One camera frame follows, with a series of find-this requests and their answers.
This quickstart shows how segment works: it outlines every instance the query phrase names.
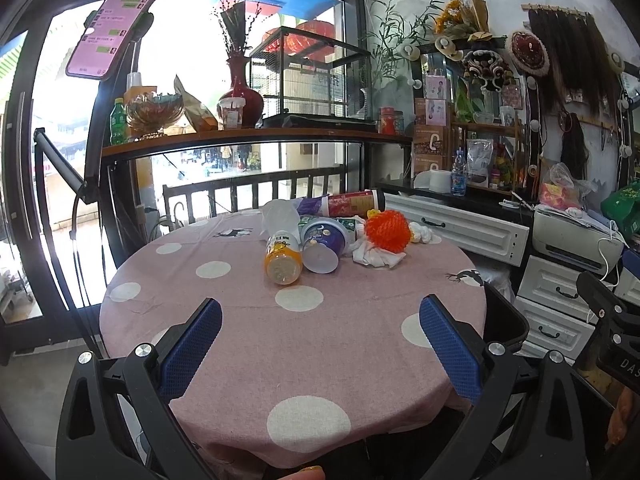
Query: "plastic bottle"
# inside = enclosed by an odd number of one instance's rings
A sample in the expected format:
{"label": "plastic bottle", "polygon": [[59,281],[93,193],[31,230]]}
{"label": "plastic bottle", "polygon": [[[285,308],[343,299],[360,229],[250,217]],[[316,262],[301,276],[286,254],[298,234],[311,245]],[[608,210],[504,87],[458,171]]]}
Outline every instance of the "plastic bottle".
{"label": "plastic bottle", "polygon": [[466,162],[464,150],[458,150],[451,168],[451,194],[464,196],[466,193]]}
{"label": "plastic bottle", "polygon": [[123,105],[124,99],[118,97],[115,101],[113,111],[109,116],[109,124],[111,127],[111,145],[122,144],[127,142],[127,113]]}
{"label": "plastic bottle", "polygon": [[269,238],[264,257],[267,276],[278,285],[295,282],[302,272],[302,256],[296,237],[287,231],[277,231]]}

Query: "red vase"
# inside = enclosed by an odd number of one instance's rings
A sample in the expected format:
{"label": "red vase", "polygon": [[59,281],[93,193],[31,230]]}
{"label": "red vase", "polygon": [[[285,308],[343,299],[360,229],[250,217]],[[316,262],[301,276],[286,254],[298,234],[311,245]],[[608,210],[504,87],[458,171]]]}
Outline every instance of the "red vase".
{"label": "red vase", "polygon": [[255,128],[256,123],[262,117],[264,100],[258,92],[249,88],[246,84],[246,64],[249,62],[249,58],[231,56],[226,62],[229,65],[229,72],[231,72],[231,90],[220,99],[225,97],[244,97],[242,127]]}

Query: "green bag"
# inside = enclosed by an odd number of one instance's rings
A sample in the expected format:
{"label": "green bag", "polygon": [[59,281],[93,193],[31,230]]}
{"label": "green bag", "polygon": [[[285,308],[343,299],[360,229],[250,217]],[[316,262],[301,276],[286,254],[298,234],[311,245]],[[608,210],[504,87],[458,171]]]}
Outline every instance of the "green bag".
{"label": "green bag", "polygon": [[618,230],[625,237],[631,237],[640,230],[640,180],[636,180],[600,203],[602,214],[614,220]]}

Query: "pink tablecloth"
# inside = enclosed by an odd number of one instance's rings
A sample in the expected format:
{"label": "pink tablecloth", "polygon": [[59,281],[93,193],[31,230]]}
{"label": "pink tablecloth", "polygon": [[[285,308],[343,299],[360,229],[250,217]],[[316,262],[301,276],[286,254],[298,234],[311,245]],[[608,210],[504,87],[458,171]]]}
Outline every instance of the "pink tablecloth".
{"label": "pink tablecloth", "polygon": [[123,356],[157,342],[206,297],[223,325],[171,409],[189,437],[294,467],[338,446],[433,420],[452,388],[420,329],[437,294],[453,317],[484,328],[484,289],[457,247],[411,244],[393,270],[343,257],[293,286],[265,276],[257,211],[185,226],[120,267],[100,311],[104,343]]}

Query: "glass display case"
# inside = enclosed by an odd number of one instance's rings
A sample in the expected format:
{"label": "glass display case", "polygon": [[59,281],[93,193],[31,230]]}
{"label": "glass display case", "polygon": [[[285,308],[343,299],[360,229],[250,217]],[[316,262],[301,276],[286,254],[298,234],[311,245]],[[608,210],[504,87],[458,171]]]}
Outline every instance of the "glass display case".
{"label": "glass display case", "polygon": [[368,51],[302,28],[279,27],[265,36],[249,56],[250,86],[264,98],[264,126],[335,118],[354,129],[372,124]]}

